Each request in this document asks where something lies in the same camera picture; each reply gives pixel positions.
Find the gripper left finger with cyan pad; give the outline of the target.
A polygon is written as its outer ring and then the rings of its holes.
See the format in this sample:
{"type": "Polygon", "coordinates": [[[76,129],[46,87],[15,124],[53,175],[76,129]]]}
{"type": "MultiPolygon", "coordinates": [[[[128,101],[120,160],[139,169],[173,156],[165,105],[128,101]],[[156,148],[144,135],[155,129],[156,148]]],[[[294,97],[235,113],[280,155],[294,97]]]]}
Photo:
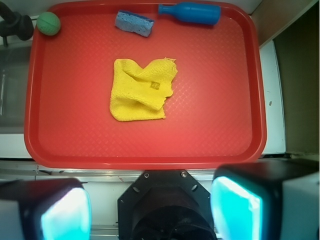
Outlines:
{"type": "Polygon", "coordinates": [[[2,240],[88,240],[92,208],[76,178],[0,183],[2,240]]]}

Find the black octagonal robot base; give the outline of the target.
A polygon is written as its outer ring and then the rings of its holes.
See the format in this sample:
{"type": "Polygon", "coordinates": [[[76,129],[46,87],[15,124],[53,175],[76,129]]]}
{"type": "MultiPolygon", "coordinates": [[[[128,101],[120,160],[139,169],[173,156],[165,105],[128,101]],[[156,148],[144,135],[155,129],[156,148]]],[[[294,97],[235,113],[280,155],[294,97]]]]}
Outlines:
{"type": "Polygon", "coordinates": [[[118,198],[120,240],[215,240],[210,193],[186,170],[146,170],[118,198]]]}

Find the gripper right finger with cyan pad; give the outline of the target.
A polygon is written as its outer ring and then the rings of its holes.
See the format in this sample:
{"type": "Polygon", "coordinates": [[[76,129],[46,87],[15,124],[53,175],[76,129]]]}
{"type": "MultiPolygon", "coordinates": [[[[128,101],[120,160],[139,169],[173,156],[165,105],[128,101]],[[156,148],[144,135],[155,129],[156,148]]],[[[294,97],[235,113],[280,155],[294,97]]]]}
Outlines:
{"type": "Polygon", "coordinates": [[[224,240],[317,240],[320,164],[271,159],[221,165],[210,187],[210,209],[224,240]]]}

